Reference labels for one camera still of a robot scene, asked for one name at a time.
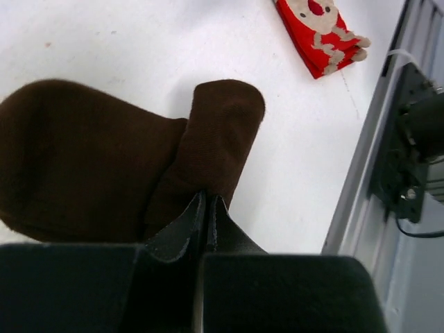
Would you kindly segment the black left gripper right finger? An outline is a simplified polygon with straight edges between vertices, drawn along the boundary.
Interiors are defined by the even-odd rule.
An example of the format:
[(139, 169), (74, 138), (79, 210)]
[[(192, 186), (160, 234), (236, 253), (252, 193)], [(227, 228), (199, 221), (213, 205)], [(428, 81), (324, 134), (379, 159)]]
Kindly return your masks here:
[(204, 332), (386, 332), (373, 281), (354, 257), (272, 255), (212, 200), (202, 262)]

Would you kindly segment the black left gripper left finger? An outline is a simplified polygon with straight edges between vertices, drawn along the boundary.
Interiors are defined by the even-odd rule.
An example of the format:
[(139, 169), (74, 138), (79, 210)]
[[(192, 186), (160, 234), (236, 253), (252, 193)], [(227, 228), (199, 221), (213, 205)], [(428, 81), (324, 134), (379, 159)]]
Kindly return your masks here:
[(2, 332), (190, 332), (205, 195), (145, 244), (1, 247)]

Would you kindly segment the dark brown striped sock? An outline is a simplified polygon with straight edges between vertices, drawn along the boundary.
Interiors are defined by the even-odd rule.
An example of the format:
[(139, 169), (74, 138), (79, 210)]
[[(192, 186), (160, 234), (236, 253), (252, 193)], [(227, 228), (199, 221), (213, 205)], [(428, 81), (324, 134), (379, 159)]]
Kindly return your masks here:
[(230, 203), (265, 115), (256, 87), (197, 85), (187, 118), (65, 80), (1, 103), (1, 220), (38, 241), (135, 243), (200, 191)]

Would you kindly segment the aluminium frame rail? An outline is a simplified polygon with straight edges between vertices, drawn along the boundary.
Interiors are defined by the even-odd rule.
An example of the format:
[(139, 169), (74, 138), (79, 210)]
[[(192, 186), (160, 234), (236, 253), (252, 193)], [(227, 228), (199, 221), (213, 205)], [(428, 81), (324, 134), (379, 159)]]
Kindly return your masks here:
[(389, 103), (408, 63), (443, 94), (442, 1), (402, 7), (322, 252), (366, 267), (390, 332), (442, 332), (443, 156), (429, 168), (419, 223), (396, 221), (370, 190)]

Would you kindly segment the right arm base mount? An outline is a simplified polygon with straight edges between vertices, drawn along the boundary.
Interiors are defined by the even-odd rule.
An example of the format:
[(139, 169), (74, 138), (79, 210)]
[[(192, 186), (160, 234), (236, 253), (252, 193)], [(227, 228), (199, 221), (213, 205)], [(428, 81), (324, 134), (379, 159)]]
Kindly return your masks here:
[(443, 94), (413, 63), (401, 68), (370, 181), (395, 220), (419, 223), (428, 173), (443, 156)]

